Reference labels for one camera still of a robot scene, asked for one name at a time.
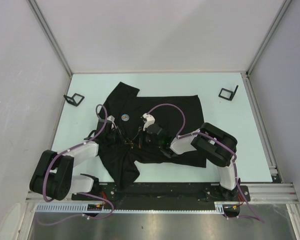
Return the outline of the black t-shirt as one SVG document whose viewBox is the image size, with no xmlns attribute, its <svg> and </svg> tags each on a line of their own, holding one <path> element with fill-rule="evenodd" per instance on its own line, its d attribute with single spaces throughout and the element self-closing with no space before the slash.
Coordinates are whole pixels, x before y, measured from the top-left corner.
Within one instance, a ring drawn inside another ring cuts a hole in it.
<svg viewBox="0 0 300 240">
<path fill-rule="evenodd" d="M 105 108 L 98 112 L 102 119 L 105 118 L 105 115 L 112 115 L 115 118 L 116 127 L 119 127 L 130 141 L 137 134 L 138 127 L 143 127 L 144 123 L 141 117 L 147 112 L 154 116 L 157 124 L 174 129 L 181 135 L 200 128 L 204 123 L 201 102 L 196 95 L 140 97 L 138 92 L 138 88 L 120 82 L 104 102 Z M 122 121 L 123 114 L 129 116 L 128 121 Z M 135 165 L 137 160 L 132 153 L 133 148 L 127 147 L 129 148 L 129 160 L 133 161 Z"/>
</svg>

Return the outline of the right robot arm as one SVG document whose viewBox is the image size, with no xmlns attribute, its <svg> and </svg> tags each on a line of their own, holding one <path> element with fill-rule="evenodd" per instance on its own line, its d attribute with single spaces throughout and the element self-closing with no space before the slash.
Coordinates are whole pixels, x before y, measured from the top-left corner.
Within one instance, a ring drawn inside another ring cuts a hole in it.
<svg viewBox="0 0 300 240">
<path fill-rule="evenodd" d="M 234 169 L 237 140 L 210 123 L 178 135 L 174 129 L 152 124 L 141 131 L 132 153 L 143 164 L 172 163 L 205 168 L 211 162 L 220 175 L 220 194 L 228 201 L 238 196 Z"/>
</svg>

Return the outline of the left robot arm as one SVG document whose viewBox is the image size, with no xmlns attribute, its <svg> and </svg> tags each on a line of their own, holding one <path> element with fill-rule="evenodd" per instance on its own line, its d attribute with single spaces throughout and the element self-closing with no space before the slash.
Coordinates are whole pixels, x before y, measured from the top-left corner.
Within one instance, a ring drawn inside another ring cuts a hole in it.
<svg viewBox="0 0 300 240">
<path fill-rule="evenodd" d="M 83 143 L 61 153 L 45 150 L 30 180 L 30 190 L 41 194 L 46 202 L 67 196 L 74 200 L 104 196 L 99 178 L 88 173 L 73 174 L 75 166 L 94 157 L 100 158 L 115 185 L 123 189 L 139 175 L 128 150 L 120 129 L 107 124 L 98 132 L 92 131 Z"/>
</svg>

